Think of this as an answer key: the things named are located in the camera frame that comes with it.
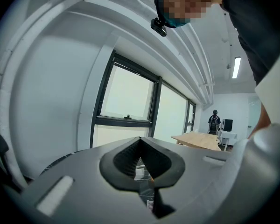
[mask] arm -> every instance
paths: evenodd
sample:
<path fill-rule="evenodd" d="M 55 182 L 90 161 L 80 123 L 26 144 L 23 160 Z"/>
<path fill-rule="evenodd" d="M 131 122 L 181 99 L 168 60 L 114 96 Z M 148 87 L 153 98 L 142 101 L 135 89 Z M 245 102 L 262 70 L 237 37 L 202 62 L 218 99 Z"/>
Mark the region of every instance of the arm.
<path fill-rule="evenodd" d="M 220 131 L 220 129 L 221 129 L 221 126 L 220 126 L 221 120 L 220 120 L 220 117 L 219 117 L 219 116 L 218 116 L 217 123 L 218 123 L 218 131 Z"/>
<path fill-rule="evenodd" d="M 248 137 L 248 139 L 250 139 L 254 133 L 256 131 L 258 131 L 259 129 L 268 127 L 271 124 L 270 118 L 267 115 L 266 109 L 263 106 L 263 104 L 261 104 L 261 111 L 260 111 L 260 118 L 259 121 L 257 123 L 257 125 L 255 126 L 255 128 L 253 129 L 253 131 L 251 132 L 250 136 Z"/>

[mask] white wall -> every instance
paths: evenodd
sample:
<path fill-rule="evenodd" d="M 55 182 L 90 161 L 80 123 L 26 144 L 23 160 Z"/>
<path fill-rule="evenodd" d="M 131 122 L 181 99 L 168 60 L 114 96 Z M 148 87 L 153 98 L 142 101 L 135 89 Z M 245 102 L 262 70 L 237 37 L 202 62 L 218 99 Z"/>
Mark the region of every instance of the white wall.
<path fill-rule="evenodd" d="M 63 13 L 27 52 L 15 79 L 10 112 L 11 137 L 23 174 L 35 178 L 54 160 L 77 151 L 85 86 L 110 32 L 106 24 Z M 102 77 L 95 77 L 92 86 L 99 87 Z M 90 101 L 95 103 L 96 95 Z"/>
<path fill-rule="evenodd" d="M 243 94 L 218 94 L 214 95 L 214 104 L 201 114 L 199 132 L 207 133 L 208 121 L 213 110 L 218 110 L 218 116 L 223 119 L 232 119 L 232 132 L 237 133 L 237 139 L 230 139 L 230 144 L 237 140 L 247 138 L 249 121 L 249 97 L 256 96 L 255 93 Z"/>
<path fill-rule="evenodd" d="M 15 0 L 0 21 L 0 59 L 2 54 L 22 23 L 48 0 Z"/>

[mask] ceiling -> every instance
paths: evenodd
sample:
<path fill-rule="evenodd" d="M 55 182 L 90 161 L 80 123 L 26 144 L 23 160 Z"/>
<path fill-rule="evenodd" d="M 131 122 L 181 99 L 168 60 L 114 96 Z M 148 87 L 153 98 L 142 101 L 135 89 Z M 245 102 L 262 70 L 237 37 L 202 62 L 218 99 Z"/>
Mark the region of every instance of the ceiling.
<path fill-rule="evenodd" d="M 191 22 L 197 33 L 213 73 L 215 94 L 253 93 L 256 86 L 248 58 L 238 41 L 229 14 L 219 5 L 212 8 L 201 19 Z M 241 57 L 238 77 L 232 79 L 234 59 Z"/>

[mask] black window frame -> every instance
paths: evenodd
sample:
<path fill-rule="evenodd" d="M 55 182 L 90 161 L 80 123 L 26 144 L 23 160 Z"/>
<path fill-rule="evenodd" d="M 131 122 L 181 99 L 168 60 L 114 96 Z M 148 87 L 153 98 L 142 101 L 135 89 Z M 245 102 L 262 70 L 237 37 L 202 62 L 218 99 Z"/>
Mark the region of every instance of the black window frame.
<path fill-rule="evenodd" d="M 154 82 L 153 94 L 150 104 L 150 111 L 147 120 L 135 120 L 135 119 L 122 119 L 114 117 L 101 116 L 101 109 L 105 97 L 106 88 L 110 79 L 111 71 L 113 67 L 117 66 L 123 68 L 129 72 L 137 74 L 151 82 Z M 91 122 L 91 136 L 90 136 L 90 148 L 93 144 L 93 133 L 95 125 L 105 126 L 120 126 L 120 127 L 147 127 L 149 128 L 148 136 L 154 136 L 154 130 L 159 110 L 160 95 L 161 95 L 162 77 L 155 75 L 149 70 L 143 68 L 137 63 L 119 55 L 114 50 L 106 66 L 103 78 L 98 90 L 96 104 L 93 111 L 92 122 Z"/>
<path fill-rule="evenodd" d="M 185 120 L 183 132 L 185 133 L 187 131 L 187 127 L 190 126 L 190 125 L 192 126 L 191 131 L 193 131 L 193 126 L 194 126 L 194 121 L 195 121 L 196 104 L 191 99 L 186 97 L 183 93 L 181 93 L 178 89 L 176 89 L 175 87 L 170 85 L 168 82 L 163 81 L 163 85 L 165 85 L 166 87 L 168 87 L 169 89 L 171 89 L 172 91 L 174 91 L 175 93 L 179 94 L 181 97 L 183 97 L 184 99 L 187 100 L 187 112 L 186 112 L 186 120 Z M 190 105 L 193 105 L 193 119 L 192 119 L 192 122 L 189 122 Z"/>
<path fill-rule="evenodd" d="M 192 122 L 189 122 L 190 105 L 193 106 L 193 119 L 192 119 Z M 185 128 L 183 130 L 184 133 L 187 132 L 187 128 L 190 125 L 192 126 L 191 127 L 191 132 L 193 131 L 194 121 L 195 121 L 195 113 L 196 113 L 196 104 L 193 103 L 192 100 L 188 99 L 188 108 L 187 108 L 187 114 L 186 114 L 187 116 L 186 116 Z"/>

